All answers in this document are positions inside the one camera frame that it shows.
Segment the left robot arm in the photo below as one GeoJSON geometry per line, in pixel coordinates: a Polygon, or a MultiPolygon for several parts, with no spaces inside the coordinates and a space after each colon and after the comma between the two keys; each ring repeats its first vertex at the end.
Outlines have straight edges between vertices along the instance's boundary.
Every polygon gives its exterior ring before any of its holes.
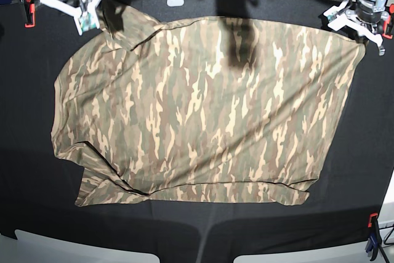
{"type": "Polygon", "coordinates": [[[323,13],[334,31],[350,28],[362,40],[373,42],[385,55],[384,39],[393,39],[393,4],[389,0],[343,0],[323,13]]]}

